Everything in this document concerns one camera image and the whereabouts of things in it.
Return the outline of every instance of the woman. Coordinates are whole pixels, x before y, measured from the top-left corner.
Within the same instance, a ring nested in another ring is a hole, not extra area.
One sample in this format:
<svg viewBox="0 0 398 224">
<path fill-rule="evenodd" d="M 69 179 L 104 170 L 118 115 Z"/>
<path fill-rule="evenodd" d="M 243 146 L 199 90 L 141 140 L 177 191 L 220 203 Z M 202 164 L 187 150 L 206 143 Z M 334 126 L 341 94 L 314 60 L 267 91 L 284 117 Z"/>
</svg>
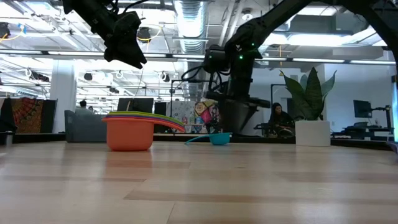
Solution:
<svg viewBox="0 0 398 224">
<path fill-rule="evenodd" d="M 285 111 L 282 111 L 282 106 L 279 103 L 272 105 L 271 117 L 268 123 L 276 133 L 283 129 L 291 131 L 294 129 L 294 120 Z"/>
</svg>

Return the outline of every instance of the white planter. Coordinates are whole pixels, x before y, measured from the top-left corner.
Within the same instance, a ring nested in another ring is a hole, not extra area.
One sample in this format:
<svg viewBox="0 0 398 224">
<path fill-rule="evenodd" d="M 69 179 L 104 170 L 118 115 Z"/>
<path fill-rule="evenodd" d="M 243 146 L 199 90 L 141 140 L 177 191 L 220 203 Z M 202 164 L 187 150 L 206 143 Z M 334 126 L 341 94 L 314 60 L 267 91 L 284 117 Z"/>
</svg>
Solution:
<svg viewBox="0 0 398 224">
<path fill-rule="evenodd" d="M 296 145 L 330 146 L 329 121 L 297 121 Z"/>
</svg>

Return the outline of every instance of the blue handle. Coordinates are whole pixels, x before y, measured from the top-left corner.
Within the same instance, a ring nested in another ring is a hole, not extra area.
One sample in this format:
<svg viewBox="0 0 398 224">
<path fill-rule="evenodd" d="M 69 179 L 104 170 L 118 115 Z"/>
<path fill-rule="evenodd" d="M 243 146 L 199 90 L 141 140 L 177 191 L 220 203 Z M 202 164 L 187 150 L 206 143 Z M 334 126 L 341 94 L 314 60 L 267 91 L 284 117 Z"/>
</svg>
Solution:
<svg viewBox="0 0 398 224">
<path fill-rule="evenodd" d="M 188 144 L 188 143 L 190 143 L 190 142 L 192 142 L 192 141 L 194 141 L 194 140 L 197 140 L 197 139 L 201 139 L 201 138 L 208 138 L 208 137 L 210 137 L 210 134 L 206 134 L 206 135 L 204 135 L 204 136 L 198 136 L 198 137 L 195 137 L 195 138 L 193 138 L 193 139 L 189 139 L 188 141 L 186 141 L 184 144 Z"/>
</svg>

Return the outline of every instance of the person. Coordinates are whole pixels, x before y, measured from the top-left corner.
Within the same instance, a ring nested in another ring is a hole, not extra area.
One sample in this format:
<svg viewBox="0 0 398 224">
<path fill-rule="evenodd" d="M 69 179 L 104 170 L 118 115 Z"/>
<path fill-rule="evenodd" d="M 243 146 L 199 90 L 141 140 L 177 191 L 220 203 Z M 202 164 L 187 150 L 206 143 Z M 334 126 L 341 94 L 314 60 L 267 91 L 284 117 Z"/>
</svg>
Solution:
<svg viewBox="0 0 398 224">
<path fill-rule="evenodd" d="M 294 129 L 294 120 L 287 114 L 285 111 L 282 111 L 282 106 L 280 103 L 274 103 L 272 105 L 271 117 L 269 118 L 269 126 L 276 133 L 279 133 L 280 130 L 288 129 L 293 131 Z"/>
<path fill-rule="evenodd" d="M 85 100 L 80 101 L 80 107 L 77 107 L 75 110 L 75 114 L 79 115 L 86 115 L 86 114 L 94 114 L 92 111 L 86 108 L 87 102 Z"/>
</svg>

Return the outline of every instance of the couch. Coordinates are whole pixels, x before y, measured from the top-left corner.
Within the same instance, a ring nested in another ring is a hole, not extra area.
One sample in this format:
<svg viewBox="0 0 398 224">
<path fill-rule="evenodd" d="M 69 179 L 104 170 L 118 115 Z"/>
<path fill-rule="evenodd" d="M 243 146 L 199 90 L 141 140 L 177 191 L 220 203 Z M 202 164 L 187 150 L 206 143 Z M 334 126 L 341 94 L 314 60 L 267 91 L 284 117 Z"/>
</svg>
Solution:
<svg viewBox="0 0 398 224">
<path fill-rule="evenodd" d="M 65 138 L 67 142 L 106 142 L 105 115 L 88 114 L 77 116 L 65 110 Z"/>
</svg>

